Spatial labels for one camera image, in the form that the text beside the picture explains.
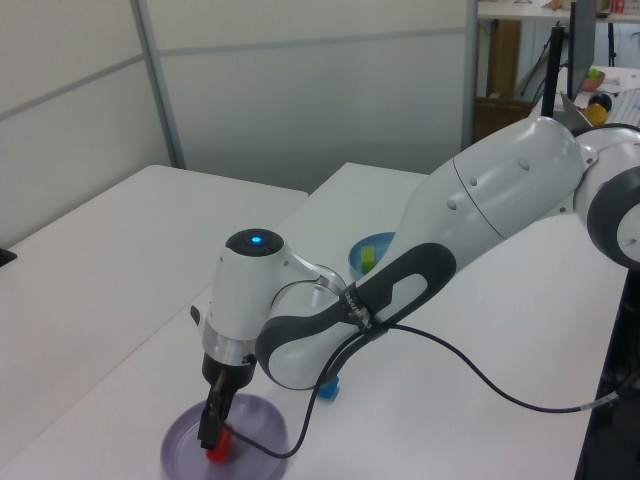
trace yellow object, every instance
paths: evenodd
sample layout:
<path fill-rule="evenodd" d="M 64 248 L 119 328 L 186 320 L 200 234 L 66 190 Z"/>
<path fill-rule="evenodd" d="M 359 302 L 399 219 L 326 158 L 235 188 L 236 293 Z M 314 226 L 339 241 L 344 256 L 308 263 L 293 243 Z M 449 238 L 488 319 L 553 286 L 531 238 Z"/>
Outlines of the yellow object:
<path fill-rule="evenodd" d="M 376 251 L 375 247 L 367 246 L 360 249 L 360 266 L 362 273 L 365 275 L 373 270 L 376 266 Z"/>
<path fill-rule="evenodd" d="M 607 121 L 607 111 L 597 103 L 589 105 L 584 111 L 584 116 L 594 127 L 604 125 L 604 122 Z"/>

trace blue bowl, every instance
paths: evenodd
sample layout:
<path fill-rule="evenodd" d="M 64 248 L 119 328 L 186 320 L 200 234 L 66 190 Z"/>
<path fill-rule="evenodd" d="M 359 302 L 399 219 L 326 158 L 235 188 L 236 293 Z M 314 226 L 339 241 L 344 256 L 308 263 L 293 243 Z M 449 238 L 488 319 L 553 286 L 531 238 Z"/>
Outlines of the blue bowl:
<path fill-rule="evenodd" d="M 362 247 L 374 247 L 375 261 L 377 265 L 384 254 L 387 253 L 387 249 L 389 248 L 389 244 L 391 243 L 391 240 L 393 240 L 394 235 L 395 232 L 376 233 L 370 237 L 363 238 L 351 247 L 351 250 L 349 251 L 349 265 L 351 265 L 351 273 L 356 280 L 364 276 L 364 273 L 362 272 L 362 264 L 360 262 L 360 250 Z"/>

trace monitor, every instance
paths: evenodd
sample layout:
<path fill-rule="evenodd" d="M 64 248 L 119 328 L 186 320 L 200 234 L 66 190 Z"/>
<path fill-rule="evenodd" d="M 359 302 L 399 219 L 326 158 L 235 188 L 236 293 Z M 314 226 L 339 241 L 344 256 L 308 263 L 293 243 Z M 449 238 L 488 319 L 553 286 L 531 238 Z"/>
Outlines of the monitor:
<path fill-rule="evenodd" d="M 569 60 L 567 96 L 575 101 L 593 65 L 596 43 L 597 0 L 575 0 L 571 3 L 569 20 Z"/>

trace blue object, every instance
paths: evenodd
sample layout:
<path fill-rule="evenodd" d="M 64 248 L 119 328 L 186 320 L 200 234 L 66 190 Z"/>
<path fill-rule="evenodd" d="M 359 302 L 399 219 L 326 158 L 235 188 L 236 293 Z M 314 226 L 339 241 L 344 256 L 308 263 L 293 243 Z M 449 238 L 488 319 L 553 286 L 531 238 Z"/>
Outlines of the blue object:
<path fill-rule="evenodd" d="M 338 395 L 338 390 L 340 390 L 340 387 L 338 387 L 339 381 L 340 379 L 336 376 L 336 378 L 334 378 L 330 383 L 327 383 L 324 387 L 321 387 L 320 390 L 318 390 L 318 396 L 328 400 L 334 399 L 336 395 Z"/>
<path fill-rule="evenodd" d="M 349 265 L 351 265 L 351 273 L 356 280 L 359 280 L 364 276 L 364 273 L 362 272 L 362 264 L 360 262 L 360 252 L 362 247 L 374 247 L 375 260 L 377 264 L 382 260 L 384 254 L 387 253 L 387 248 L 389 248 L 389 244 L 391 243 L 391 240 L 393 240 L 394 235 L 395 232 L 376 233 L 375 235 L 363 238 L 351 247 L 351 250 L 349 251 Z"/>

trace black stand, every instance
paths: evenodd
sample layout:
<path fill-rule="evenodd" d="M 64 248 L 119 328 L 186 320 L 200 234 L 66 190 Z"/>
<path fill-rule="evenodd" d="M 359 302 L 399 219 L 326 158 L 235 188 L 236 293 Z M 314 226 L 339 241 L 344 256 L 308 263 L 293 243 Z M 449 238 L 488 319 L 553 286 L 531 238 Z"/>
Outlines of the black stand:
<path fill-rule="evenodd" d="M 15 253 L 0 248 L 0 267 L 15 260 L 16 258 L 18 258 L 18 256 Z"/>
<path fill-rule="evenodd" d="M 617 55 L 613 42 L 613 23 L 608 24 L 607 31 L 609 37 L 609 66 L 615 67 L 615 58 L 617 57 Z"/>
<path fill-rule="evenodd" d="M 543 117 L 553 117 L 553 106 L 556 102 L 556 88 L 558 87 L 558 72 L 560 70 L 560 56 L 562 55 L 562 40 L 564 38 L 564 27 L 555 25 L 551 28 L 551 39 L 549 41 L 549 59 L 547 60 L 547 77 L 542 94 Z"/>

